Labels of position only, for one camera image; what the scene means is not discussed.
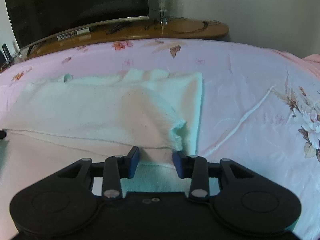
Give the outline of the curved wooden tv console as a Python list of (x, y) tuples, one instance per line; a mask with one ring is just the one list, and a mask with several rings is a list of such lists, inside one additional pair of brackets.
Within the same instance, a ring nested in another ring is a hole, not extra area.
[(191, 20), (187, 18), (170, 18), (167, 26), (162, 29), (156, 20), (123, 22), (93, 27), (90, 33), (58, 41), (49, 38), (36, 45), (23, 49), (13, 56), (12, 63), (1, 66), (1, 72), (15, 63), (71, 48), (86, 48), (92, 44), (120, 42), (154, 38), (189, 38), (219, 40), (228, 36), (229, 26), (220, 21)]

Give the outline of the white knit sweater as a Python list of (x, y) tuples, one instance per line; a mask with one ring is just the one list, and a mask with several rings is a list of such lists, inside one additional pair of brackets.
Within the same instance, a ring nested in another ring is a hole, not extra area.
[(172, 153), (196, 152), (202, 90), (201, 73), (66, 74), (26, 85), (1, 128), (105, 156), (137, 146), (140, 164), (125, 191), (187, 191), (190, 181), (178, 178)]

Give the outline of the silver set-top box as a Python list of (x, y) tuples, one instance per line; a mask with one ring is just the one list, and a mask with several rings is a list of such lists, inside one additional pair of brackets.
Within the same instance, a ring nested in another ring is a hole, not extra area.
[(61, 35), (57, 35), (57, 40), (61, 41), (67, 38), (71, 38), (71, 37), (75, 37), (75, 36), (79, 36), (79, 35), (84, 35), (84, 34), (88, 34), (90, 33), (90, 29), (89, 28), (82, 28), (82, 29), (78, 29), (78, 30), (74, 30), (65, 34), (61, 34)]

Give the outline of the large black television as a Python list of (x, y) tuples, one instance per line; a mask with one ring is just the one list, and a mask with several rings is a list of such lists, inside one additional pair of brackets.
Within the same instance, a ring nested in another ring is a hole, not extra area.
[(148, 0), (5, 0), (20, 48), (59, 33), (125, 18), (148, 17)]

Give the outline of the pink floral bed sheet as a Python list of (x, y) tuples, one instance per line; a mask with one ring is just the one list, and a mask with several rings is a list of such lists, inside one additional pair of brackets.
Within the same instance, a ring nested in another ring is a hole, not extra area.
[(70, 74), (124, 74), (131, 69), (200, 72), (203, 105), (197, 152), (230, 158), (293, 191), (302, 203), (295, 233), (319, 239), (319, 158), (300, 133), (310, 118), (294, 114), (280, 96), (307, 110), (319, 106), (319, 56), (300, 59), (253, 46), (201, 40), (137, 40), (81, 46), (16, 64), (1, 74), (1, 115), (24, 87)]

